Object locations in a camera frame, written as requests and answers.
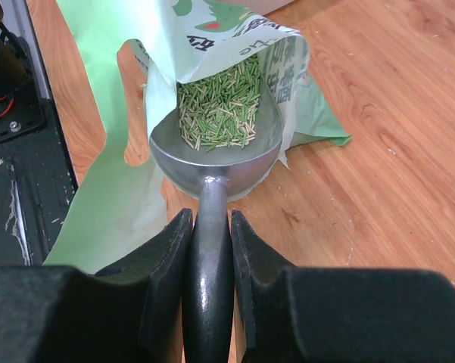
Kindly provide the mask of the green cat litter pellets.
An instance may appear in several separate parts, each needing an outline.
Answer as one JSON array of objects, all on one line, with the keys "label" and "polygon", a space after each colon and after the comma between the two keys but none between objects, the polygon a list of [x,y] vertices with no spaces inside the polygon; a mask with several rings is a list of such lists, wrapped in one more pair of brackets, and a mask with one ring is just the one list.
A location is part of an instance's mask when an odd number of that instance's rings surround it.
[{"label": "green cat litter pellets", "polygon": [[249,145],[260,103],[258,56],[248,57],[214,76],[178,84],[179,129],[192,149]]}]

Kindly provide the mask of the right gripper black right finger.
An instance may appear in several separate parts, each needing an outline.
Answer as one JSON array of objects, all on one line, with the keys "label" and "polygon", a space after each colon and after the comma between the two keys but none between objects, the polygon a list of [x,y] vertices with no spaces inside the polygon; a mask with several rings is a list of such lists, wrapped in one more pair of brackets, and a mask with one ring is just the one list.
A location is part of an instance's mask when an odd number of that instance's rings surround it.
[{"label": "right gripper black right finger", "polygon": [[455,286],[423,269],[298,267],[232,213],[240,362],[455,362]]}]

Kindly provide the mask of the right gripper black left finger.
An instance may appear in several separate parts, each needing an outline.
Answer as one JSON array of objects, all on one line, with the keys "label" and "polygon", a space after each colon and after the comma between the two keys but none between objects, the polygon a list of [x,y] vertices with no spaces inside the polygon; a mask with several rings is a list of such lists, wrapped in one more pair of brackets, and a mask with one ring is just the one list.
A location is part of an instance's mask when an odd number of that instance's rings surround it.
[{"label": "right gripper black left finger", "polygon": [[192,211],[93,275],[0,266],[0,362],[179,362]]}]

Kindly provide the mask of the grey metal scoop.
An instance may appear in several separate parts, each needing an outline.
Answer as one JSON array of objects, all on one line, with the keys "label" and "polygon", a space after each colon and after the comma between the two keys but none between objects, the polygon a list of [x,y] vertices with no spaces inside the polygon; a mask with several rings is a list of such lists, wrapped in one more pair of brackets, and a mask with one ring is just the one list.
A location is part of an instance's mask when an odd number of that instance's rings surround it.
[{"label": "grey metal scoop", "polygon": [[256,137],[245,148],[192,150],[180,137],[178,110],[150,136],[150,154],[181,191],[198,198],[185,261],[182,335],[187,362],[226,362],[232,333],[235,274],[227,201],[242,197],[265,178],[279,156],[282,114],[260,83]]}]

